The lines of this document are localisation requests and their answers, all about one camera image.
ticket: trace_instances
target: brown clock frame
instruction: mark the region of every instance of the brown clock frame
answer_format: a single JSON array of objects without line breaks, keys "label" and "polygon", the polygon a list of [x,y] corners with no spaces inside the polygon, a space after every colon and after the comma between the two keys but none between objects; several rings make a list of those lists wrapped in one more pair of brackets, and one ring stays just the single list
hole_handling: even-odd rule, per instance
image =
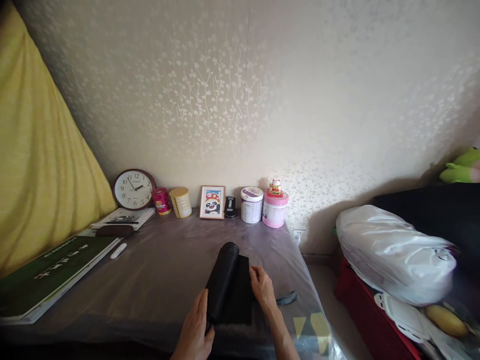
[{"label": "brown clock frame", "polygon": [[127,172],[129,172],[129,171],[137,171],[137,172],[139,172],[139,173],[144,174],[144,175],[148,178],[148,180],[150,180],[150,183],[151,183],[151,185],[153,186],[152,190],[154,190],[154,189],[157,188],[157,183],[155,182],[154,177],[153,177],[148,171],[145,171],[145,170],[142,170],[142,169],[127,169],[127,170],[122,171],[121,173],[118,174],[118,176],[115,178],[115,181],[113,182],[113,186],[111,187],[111,193],[113,194],[113,198],[115,199],[116,204],[117,204],[119,207],[121,207],[121,208],[124,208],[124,209],[127,209],[127,210],[131,210],[131,211],[142,210],[142,209],[148,208],[150,205],[152,205],[152,203],[153,203],[153,201],[154,201],[154,198],[153,198],[153,197],[151,197],[151,198],[150,198],[150,201],[148,201],[145,205],[143,205],[142,207],[135,208],[135,209],[122,206],[122,204],[120,204],[120,201],[117,199],[117,195],[115,195],[115,185],[117,184],[117,180],[118,180],[123,174],[125,174],[125,173],[127,173]]}]

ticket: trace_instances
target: book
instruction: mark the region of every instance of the book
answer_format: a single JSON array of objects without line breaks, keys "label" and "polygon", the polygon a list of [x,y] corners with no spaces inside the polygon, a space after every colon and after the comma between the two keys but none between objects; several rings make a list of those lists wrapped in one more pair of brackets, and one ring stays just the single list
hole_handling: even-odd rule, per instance
[{"label": "book", "polygon": [[142,210],[127,210],[119,207],[117,210],[107,215],[99,222],[90,225],[92,229],[100,229],[103,226],[114,225],[114,223],[127,224],[132,223],[133,229],[138,230],[155,213],[153,207],[147,207]]},{"label": "book", "polygon": [[1,279],[2,325],[35,322],[121,239],[73,236]]}]

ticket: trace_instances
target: brown pouch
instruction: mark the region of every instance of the brown pouch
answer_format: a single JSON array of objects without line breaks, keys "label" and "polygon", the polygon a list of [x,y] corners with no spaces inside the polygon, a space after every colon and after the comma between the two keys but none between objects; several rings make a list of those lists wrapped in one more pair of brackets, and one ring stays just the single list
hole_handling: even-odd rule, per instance
[{"label": "brown pouch", "polygon": [[96,231],[95,236],[124,238],[133,232],[132,225],[105,225]]}]

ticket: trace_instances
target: red can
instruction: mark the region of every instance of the red can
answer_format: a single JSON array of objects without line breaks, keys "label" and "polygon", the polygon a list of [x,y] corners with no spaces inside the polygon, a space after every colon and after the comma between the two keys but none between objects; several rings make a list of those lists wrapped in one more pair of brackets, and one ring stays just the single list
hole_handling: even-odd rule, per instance
[{"label": "red can", "polygon": [[170,202],[169,192],[164,187],[158,187],[151,192],[156,212],[159,215],[168,215],[172,212],[172,203]]}]

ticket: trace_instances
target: picture frame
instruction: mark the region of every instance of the picture frame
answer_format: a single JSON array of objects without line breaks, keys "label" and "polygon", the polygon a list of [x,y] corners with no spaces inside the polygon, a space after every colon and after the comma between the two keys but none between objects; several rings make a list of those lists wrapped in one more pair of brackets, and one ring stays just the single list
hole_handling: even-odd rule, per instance
[{"label": "picture frame", "polygon": [[200,195],[200,218],[217,219],[225,218],[225,186],[204,185]]}]

